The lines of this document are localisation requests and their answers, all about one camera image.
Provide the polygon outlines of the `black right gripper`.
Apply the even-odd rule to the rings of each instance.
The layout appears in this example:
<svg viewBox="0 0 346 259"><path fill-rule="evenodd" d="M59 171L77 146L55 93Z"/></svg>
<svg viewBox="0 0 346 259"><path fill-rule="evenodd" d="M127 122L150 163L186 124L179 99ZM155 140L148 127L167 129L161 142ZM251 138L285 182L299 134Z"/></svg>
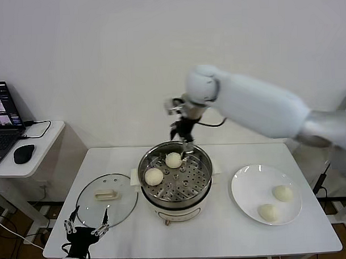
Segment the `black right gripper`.
<svg viewBox="0 0 346 259"><path fill-rule="evenodd" d="M170 139L173 140L176 134L182 139L182 159L194 152L192 130L195 124L196 120L181 119L170 125Z"/></svg>

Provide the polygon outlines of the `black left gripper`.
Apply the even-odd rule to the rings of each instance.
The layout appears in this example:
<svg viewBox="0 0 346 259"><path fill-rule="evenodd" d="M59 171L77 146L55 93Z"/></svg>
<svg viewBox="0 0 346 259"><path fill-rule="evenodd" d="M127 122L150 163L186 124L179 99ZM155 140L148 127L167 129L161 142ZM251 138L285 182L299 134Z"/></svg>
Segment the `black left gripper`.
<svg viewBox="0 0 346 259"><path fill-rule="evenodd" d="M109 230L109 216L107 208L103 216L102 224L99 228L92 227L75 227L74 221L77 217L79 206L76 206L67 220L64 220L64 228L66 231L66 239L70 243L67 257L89 259L89 247L98 242Z"/></svg>

